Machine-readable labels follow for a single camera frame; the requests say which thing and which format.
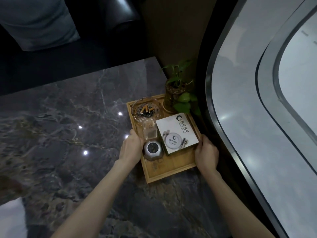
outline wooden tray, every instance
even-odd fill
[[[161,104],[163,104],[164,94],[153,96],[153,98],[157,99],[158,101],[161,102]],[[140,137],[142,137],[143,136],[142,125],[141,123],[137,122],[131,114],[131,108],[135,102],[136,101],[131,101],[131,102],[128,102],[126,105],[128,107],[130,120],[132,123],[132,128]],[[172,115],[167,113],[165,110],[163,110],[163,112],[164,112],[164,118]],[[199,139],[201,139],[201,134],[195,124],[195,121],[193,120],[193,117],[191,116],[191,114],[186,114],[186,116],[196,136]],[[155,160],[155,161],[149,161],[145,159],[144,156],[142,155],[141,163],[142,163],[146,183],[148,184],[153,181],[160,180],[167,176],[171,176],[178,172],[195,167],[196,166],[195,154],[194,154],[195,148],[196,148],[196,145],[193,145],[184,150],[178,151],[176,154],[171,154],[169,156],[166,156],[164,154],[163,158],[159,160]]]

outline plant pot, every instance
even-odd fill
[[[169,113],[176,113],[177,111],[173,108],[173,105],[176,104],[178,97],[184,92],[186,92],[185,85],[174,88],[169,83],[165,83],[164,109]]]

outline printed logo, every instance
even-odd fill
[[[177,121],[180,121],[180,120],[182,120],[182,119],[183,119],[182,116],[180,116],[180,115],[177,115],[177,116],[176,116],[176,120],[177,120]]]

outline marble table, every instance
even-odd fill
[[[126,102],[164,93],[155,57],[0,97],[0,204],[23,197],[29,237],[49,237],[118,159]],[[99,237],[229,237],[196,168],[125,180]]]

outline potted plant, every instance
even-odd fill
[[[193,92],[189,92],[189,85],[193,84],[191,79],[185,82],[183,73],[192,64],[192,60],[182,60],[178,64],[170,64],[162,68],[170,68],[172,77],[165,83],[165,97],[163,107],[167,112],[189,113],[190,110],[196,115],[200,115],[198,100]]]

